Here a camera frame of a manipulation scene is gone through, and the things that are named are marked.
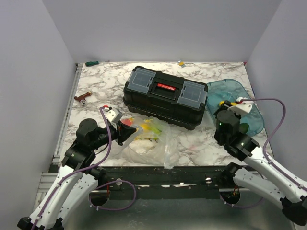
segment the black toolbox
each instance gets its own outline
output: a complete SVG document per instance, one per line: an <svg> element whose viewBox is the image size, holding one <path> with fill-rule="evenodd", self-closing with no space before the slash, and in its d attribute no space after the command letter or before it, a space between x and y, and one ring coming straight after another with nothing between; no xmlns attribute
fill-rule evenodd
<svg viewBox="0 0 307 230"><path fill-rule="evenodd" d="M123 101L130 112L193 130L201 123L207 92L205 83L136 66L125 84Z"/></svg>

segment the transparent plastic bag with colorful items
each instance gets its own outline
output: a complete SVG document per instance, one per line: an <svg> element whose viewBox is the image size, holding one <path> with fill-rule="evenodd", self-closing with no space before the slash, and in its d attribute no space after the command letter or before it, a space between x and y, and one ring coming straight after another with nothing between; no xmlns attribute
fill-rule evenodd
<svg viewBox="0 0 307 230"><path fill-rule="evenodd" d="M129 126L142 127L143 132L120 151L111 151L113 159L125 159L139 165L164 166L173 168L178 159L178 141L172 135L170 125L155 117L131 117L121 120Z"/></svg>

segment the gray floor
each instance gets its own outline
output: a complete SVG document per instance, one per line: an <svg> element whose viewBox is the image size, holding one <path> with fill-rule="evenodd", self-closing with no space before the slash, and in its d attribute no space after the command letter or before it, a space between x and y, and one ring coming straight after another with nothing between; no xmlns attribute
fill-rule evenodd
<svg viewBox="0 0 307 230"><path fill-rule="evenodd" d="M259 199L243 192L240 204ZM129 201L109 201L122 207ZM225 206L221 200L138 200L124 211L96 211L85 200L69 218L65 230L294 230L281 210L265 201L252 209Z"/></svg>

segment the black cable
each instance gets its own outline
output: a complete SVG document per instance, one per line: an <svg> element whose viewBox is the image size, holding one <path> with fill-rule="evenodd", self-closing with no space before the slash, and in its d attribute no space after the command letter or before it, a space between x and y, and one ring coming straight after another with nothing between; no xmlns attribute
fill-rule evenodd
<svg viewBox="0 0 307 230"><path fill-rule="evenodd" d="M103 152L104 150L106 150L106 148L109 146L109 142L106 144L106 146L104 147L103 150L99 151L98 153L95 153L95 155L98 155L99 153Z"/></svg>

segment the brown metal tool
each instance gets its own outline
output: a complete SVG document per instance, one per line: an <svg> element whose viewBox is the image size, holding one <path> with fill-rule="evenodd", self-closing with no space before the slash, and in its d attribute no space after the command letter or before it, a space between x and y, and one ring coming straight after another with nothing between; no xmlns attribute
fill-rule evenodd
<svg viewBox="0 0 307 230"><path fill-rule="evenodd" d="M79 97L74 96L74 99L80 102L80 104L85 105L85 102L86 102L85 98L91 95L92 95L92 92L87 92L85 94L80 95Z"/></svg>

